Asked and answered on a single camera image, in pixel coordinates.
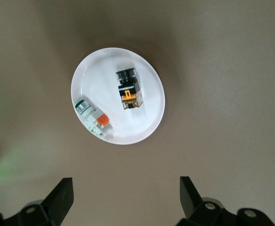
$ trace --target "white bowl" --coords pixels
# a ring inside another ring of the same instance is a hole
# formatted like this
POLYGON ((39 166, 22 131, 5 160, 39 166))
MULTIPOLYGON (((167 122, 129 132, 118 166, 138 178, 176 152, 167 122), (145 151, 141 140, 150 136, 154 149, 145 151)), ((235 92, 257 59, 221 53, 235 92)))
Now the white bowl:
MULTIPOLYGON (((75 106, 85 99, 101 109, 110 119, 112 132, 106 142, 129 145, 150 136, 160 124, 165 110, 165 93, 154 68, 140 55, 123 48, 97 50, 78 65, 71 82, 71 99, 75 106), (140 107, 123 109, 116 72, 135 68, 143 96, 140 107)), ((79 120, 84 118, 75 110, 79 120)))

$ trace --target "metal screw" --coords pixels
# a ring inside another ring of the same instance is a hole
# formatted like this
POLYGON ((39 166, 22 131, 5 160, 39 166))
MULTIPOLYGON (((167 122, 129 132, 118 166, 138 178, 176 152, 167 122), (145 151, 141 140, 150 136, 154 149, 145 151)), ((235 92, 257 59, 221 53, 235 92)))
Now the metal screw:
POLYGON ((26 210, 26 213, 32 213, 32 212, 34 212, 35 211, 35 207, 31 207, 31 208, 28 208, 27 210, 26 210))
POLYGON ((256 218, 256 214, 252 210, 245 210, 244 213, 250 218, 256 218))
POLYGON ((214 210, 214 209, 216 209, 216 207, 215 207, 212 203, 210 203, 210 202, 206 203, 206 204, 205 204, 205 207, 206 207, 207 209, 209 209, 209 210, 214 210))

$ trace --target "beige surface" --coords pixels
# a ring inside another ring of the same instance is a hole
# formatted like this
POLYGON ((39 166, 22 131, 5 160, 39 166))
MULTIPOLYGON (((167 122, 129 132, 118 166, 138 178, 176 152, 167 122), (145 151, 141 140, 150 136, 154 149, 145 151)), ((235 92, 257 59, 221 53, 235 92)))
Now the beige surface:
POLYGON ((64 226, 174 226, 179 177, 275 223, 275 1, 0 1, 0 211, 73 177, 64 226), (166 94, 152 136, 89 134, 72 75, 103 47, 135 51, 166 94))

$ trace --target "black bracket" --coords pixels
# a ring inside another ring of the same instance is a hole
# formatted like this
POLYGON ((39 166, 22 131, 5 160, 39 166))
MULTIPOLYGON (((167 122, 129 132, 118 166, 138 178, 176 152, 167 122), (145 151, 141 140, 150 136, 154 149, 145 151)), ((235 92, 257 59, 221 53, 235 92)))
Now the black bracket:
POLYGON ((73 204, 72 178, 63 178, 41 204, 24 207, 0 226, 59 226, 73 204))
POLYGON ((204 202, 189 177, 180 177, 180 202, 186 219, 177 226, 275 226, 259 210, 243 208, 234 215, 214 202, 204 202))

